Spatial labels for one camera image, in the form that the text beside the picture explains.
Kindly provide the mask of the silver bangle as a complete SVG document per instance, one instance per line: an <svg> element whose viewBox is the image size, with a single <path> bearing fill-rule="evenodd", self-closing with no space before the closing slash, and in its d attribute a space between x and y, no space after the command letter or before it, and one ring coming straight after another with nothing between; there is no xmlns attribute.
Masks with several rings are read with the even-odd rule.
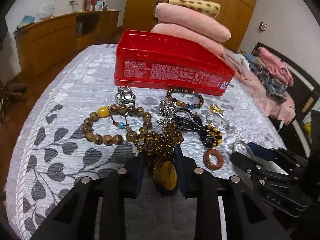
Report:
<svg viewBox="0 0 320 240"><path fill-rule="evenodd" d="M254 158L254 153L253 151L249 148L249 146L244 143L243 141L235 141L232 143L232 152L235 152L236 151L236 147L242 147L244 148L247 153L249 154L250 158L253 159Z"/></svg>
<svg viewBox="0 0 320 240"><path fill-rule="evenodd" d="M225 134L230 129L230 124L221 113L210 112L206 115L207 124L213 128L217 128L222 134Z"/></svg>

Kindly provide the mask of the brown stone ring pendant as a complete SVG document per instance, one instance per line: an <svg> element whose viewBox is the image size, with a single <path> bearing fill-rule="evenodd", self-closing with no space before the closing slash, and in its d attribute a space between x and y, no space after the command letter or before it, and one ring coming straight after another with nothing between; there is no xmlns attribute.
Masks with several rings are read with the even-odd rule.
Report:
<svg viewBox="0 0 320 240"><path fill-rule="evenodd" d="M224 159L218 150L209 149L203 156L203 162L206 168L215 171L219 170L223 166Z"/></svg>

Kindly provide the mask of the silver wrist watch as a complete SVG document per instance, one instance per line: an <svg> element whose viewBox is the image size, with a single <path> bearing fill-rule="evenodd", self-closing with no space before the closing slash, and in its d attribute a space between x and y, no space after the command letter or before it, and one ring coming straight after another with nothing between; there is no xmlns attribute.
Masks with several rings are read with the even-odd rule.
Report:
<svg viewBox="0 0 320 240"><path fill-rule="evenodd" d="M135 106L136 96L129 86L118 87L115 96L115 101L119 105L125 105L126 107Z"/></svg>

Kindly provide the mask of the pink bed sheet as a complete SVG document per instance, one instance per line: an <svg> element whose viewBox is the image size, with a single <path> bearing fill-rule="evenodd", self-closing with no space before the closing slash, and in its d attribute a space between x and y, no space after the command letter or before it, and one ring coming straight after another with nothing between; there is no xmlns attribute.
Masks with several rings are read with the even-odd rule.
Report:
<svg viewBox="0 0 320 240"><path fill-rule="evenodd" d="M222 58L235 71L234 76L245 85L245 90L266 116L283 121L285 125L295 118L295 103L288 92L285 93L287 100L284 103L277 103L275 99L267 96L267 90L249 70L249 63L244 56L224 48Z"/></svg>

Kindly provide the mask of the gold pendant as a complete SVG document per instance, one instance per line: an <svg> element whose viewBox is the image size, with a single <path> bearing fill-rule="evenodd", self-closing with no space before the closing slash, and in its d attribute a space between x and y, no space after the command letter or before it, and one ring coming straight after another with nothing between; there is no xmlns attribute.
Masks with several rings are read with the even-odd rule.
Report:
<svg viewBox="0 0 320 240"><path fill-rule="evenodd" d="M223 114L224 113L224 110L219 108L217 105L215 104L212 104L209 106L209 110L210 112L212 113L217 113L217 114Z"/></svg>

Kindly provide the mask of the plaid shirt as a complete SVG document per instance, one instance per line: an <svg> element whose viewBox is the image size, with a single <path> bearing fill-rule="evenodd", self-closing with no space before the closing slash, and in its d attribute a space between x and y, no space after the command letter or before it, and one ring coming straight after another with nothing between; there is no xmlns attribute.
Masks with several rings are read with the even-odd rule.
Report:
<svg viewBox="0 0 320 240"><path fill-rule="evenodd" d="M267 96L279 104L282 104L287 100L287 96L285 94L287 86L277 78L273 77L266 68L254 62L249 64L249 68L266 89Z"/></svg>

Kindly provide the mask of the folded pink garment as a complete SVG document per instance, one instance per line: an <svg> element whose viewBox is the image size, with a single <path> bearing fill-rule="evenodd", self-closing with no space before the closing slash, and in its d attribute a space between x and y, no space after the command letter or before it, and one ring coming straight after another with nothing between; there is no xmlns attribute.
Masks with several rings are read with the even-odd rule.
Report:
<svg viewBox="0 0 320 240"><path fill-rule="evenodd" d="M292 87L294 85L294 79L287 66L266 48L259 47L258 50L259 58L263 61L269 73L284 85Z"/></svg>

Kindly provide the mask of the red tin box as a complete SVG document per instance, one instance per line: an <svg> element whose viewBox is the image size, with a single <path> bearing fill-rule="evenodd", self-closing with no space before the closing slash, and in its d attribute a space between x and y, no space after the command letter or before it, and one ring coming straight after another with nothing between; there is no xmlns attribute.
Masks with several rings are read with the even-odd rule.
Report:
<svg viewBox="0 0 320 240"><path fill-rule="evenodd" d="M116 49L114 82L140 88L183 88L222 96L234 70L201 45L178 37L126 30Z"/></svg>

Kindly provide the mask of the wooden wardrobe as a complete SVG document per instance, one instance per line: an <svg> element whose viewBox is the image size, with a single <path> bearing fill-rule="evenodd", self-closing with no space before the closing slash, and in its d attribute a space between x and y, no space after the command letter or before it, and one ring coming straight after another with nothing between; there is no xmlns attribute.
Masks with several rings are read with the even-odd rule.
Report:
<svg viewBox="0 0 320 240"><path fill-rule="evenodd" d="M150 31L158 22L155 16L157 4L170 2L198 10L204 1L216 3L217 7L202 12L214 17L231 32L231 38L223 45L234 52L239 51L257 0L126 0L122 26L124 29Z"/></svg>

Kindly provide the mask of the lower pink pillow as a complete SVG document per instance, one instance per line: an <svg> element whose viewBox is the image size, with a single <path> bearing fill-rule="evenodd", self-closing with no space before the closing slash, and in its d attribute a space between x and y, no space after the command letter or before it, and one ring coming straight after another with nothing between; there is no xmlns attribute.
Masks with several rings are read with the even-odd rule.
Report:
<svg viewBox="0 0 320 240"><path fill-rule="evenodd" d="M224 52L224 46L220 43L180 25L159 23L152 28L151 32L193 41L218 56L222 56Z"/></svg>

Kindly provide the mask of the pink pillow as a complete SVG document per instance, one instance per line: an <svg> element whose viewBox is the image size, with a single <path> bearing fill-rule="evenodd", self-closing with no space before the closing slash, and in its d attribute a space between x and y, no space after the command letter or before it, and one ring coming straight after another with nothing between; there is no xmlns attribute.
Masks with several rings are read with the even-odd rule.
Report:
<svg viewBox="0 0 320 240"><path fill-rule="evenodd" d="M224 52L224 46L220 43L180 25L159 23L152 28L151 32L193 41L218 56L222 56Z"/></svg>
<svg viewBox="0 0 320 240"><path fill-rule="evenodd" d="M231 38L231 32L227 27L205 14L186 7L159 3L155 8L155 16L158 22L181 25L217 42L226 42Z"/></svg>

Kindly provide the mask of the yellow spotted blanket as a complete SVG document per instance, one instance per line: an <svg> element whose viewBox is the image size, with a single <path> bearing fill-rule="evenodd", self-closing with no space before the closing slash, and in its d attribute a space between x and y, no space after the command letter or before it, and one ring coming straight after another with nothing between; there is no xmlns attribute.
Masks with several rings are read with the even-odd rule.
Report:
<svg viewBox="0 0 320 240"><path fill-rule="evenodd" d="M221 9L221 5L219 3L204 0L168 0L168 2L169 4L179 5L198 11L211 18L216 18Z"/></svg>

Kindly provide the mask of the upper pink pillow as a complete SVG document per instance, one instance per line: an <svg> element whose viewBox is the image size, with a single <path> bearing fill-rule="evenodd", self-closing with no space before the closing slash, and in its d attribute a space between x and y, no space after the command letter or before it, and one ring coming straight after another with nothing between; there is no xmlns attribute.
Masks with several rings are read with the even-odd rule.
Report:
<svg viewBox="0 0 320 240"><path fill-rule="evenodd" d="M155 8L155 16L158 22L181 25L217 42L226 42L231 38L231 32L227 27L205 14L186 7L159 3Z"/></svg>

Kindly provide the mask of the wooden sideboard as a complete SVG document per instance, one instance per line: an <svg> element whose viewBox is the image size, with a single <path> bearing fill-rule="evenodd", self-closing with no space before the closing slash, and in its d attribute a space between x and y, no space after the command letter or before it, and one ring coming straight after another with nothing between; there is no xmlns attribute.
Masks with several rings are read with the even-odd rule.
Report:
<svg viewBox="0 0 320 240"><path fill-rule="evenodd" d="M21 72L40 75L89 46L114 42L118 17L117 10L84 11L17 29L14 38Z"/></svg>

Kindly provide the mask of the white kettle red lid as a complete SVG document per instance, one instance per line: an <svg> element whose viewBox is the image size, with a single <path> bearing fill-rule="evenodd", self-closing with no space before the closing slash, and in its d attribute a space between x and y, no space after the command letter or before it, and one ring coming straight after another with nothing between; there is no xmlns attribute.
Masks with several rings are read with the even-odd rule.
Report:
<svg viewBox="0 0 320 240"><path fill-rule="evenodd" d="M96 9L99 11L103 11L106 7L106 1L105 0L97 0L96 3Z"/></svg>

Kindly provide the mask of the white plastic bag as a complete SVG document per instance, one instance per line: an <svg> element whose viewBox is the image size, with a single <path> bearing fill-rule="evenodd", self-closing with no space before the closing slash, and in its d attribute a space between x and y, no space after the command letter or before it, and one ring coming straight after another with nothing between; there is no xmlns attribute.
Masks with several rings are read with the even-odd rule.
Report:
<svg viewBox="0 0 320 240"><path fill-rule="evenodd" d="M45 3L40 9L37 11L34 23L40 22L42 20L48 19L53 16L55 10L55 0Z"/></svg>

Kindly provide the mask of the blue cloth on sideboard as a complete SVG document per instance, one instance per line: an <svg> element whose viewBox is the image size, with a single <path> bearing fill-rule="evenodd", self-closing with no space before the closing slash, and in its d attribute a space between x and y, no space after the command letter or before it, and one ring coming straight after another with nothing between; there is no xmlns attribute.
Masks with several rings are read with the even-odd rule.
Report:
<svg viewBox="0 0 320 240"><path fill-rule="evenodd" d="M20 29L25 28L26 26L33 24L35 21L34 16L24 16L22 21L17 25L15 32L17 32Z"/></svg>

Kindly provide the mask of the wall switch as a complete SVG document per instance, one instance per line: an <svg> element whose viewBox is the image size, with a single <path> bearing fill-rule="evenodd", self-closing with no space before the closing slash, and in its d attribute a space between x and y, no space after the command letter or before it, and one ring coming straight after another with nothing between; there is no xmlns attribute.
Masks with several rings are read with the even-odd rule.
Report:
<svg viewBox="0 0 320 240"><path fill-rule="evenodd" d="M260 22L259 30L262 31L262 32L265 31L266 30L266 26L267 26L267 24L265 22Z"/></svg>

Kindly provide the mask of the wall power socket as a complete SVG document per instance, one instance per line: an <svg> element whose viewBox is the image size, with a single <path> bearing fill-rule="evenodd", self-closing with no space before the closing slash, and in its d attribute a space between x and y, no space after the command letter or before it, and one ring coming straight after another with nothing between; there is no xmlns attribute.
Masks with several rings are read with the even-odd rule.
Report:
<svg viewBox="0 0 320 240"><path fill-rule="evenodd" d="M70 0L69 5L72 7L72 12L77 12L78 11L78 1L75 0Z"/></svg>

